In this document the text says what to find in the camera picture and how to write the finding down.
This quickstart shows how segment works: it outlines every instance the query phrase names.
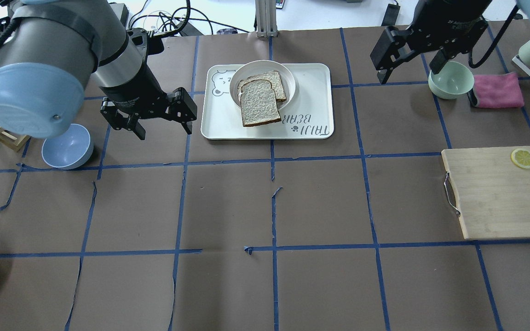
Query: bread slice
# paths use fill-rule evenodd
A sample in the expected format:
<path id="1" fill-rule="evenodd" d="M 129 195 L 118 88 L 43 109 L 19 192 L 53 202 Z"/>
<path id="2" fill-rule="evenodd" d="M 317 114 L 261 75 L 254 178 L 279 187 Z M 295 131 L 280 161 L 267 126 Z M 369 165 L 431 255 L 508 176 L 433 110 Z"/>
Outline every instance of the bread slice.
<path id="1" fill-rule="evenodd" d="M 254 80 L 242 86 L 240 95 L 242 126 L 262 126 L 282 121 L 271 82 Z"/>
<path id="2" fill-rule="evenodd" d="M 282 101 L 286 101 L 288 99 L 286 97 L 286 93 L 283 91 L 282 76 L 279 74 L 279 71 L 277 70 L 269 71 L 268 73 L 259 74 L 259 75 L 248 77 L 247 79 L 244 79 L 244 80 L 240 80 L 240 82 L 238 82 L 237 94 L 241 92 L 242 86 L 244 84 L 248 82 L 256 81 L 256 80 L 266 80 L 271 83 L 271 86 L 273 90 L 275 91 L 275 99 L 278 103 Z"/>

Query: green bowl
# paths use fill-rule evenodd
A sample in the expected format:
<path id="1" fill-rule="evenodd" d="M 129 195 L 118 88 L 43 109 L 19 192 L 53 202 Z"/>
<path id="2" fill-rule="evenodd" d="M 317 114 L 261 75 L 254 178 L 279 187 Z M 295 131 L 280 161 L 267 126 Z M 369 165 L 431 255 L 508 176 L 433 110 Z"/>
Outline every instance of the green bowl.
<path id="1" fill-rule="evenodd" d="M 439 74 L 429 74 L 429 88 L 441 99 L 457 99 L 473 88 L 473 74 L 462 63 L 449 61 Z"/>

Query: lemon slice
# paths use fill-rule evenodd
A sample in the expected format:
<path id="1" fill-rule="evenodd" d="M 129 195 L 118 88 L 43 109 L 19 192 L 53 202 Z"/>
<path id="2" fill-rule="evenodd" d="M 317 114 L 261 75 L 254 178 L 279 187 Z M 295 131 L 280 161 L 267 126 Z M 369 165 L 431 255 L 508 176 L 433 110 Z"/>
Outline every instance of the lemon slice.
<path id="1" fill-rule="evenodd" d="M 517 148 L 511 153 L 513 163 L 523 169 L 530 169 L 530 152 L 523 148 Z"/>

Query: bowl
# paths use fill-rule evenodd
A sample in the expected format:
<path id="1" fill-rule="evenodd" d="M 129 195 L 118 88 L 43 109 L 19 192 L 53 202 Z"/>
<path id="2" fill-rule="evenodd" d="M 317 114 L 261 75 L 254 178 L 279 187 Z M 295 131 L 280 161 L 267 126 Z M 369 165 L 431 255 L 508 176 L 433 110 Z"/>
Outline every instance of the bowl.
<path id="1" fill-rule="evenodd" d="M 42 159 L 53 168 L 63 170 L 80 167 L 93 153 L 93 141 L 87 129 L 71 124 L 69 130 L 58 137 L 48 138 L 42 144 Z"/>
<path id="2" fill-rule="evenodd" d="M 283 92 L 285 92 L 287 100 L 277 103 L 277 109 L 282 110 L 284 107 L 292 102 L 292 99 L 296 95 L 296 79 L 292 72 L 281 63 L 274 61 L 258 60 L 247 63 L 240 67 L 233 77 L 230 79 L 230 96 L 234 103 L 240 108 L 240 100 L 238 99 L 238 83 L 247 77 L 267 73 L 269 71 L 277 70 L 282 78 Z"/>
<path id="3" fill-rule="evenodd" d="M 473 74 L 462 63 L 449 61 L 439 74 L 429 74 L 429 88 L 441 99 L 457 99 L 473 88 Z"/>

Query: blue bowl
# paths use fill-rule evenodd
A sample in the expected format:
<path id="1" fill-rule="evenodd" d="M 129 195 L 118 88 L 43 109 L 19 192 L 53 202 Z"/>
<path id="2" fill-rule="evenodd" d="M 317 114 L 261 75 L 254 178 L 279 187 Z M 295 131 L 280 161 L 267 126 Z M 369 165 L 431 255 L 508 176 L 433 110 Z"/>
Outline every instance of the blue bowl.
<path id="1" fill-rule="evenodd" d="M 42 159 L 53 168 L 69 170 L 84 165 L 93 153 L 93 141 L 87 129 L 71 124 L 58 137 L 48 138 L 42 144 Z"/>

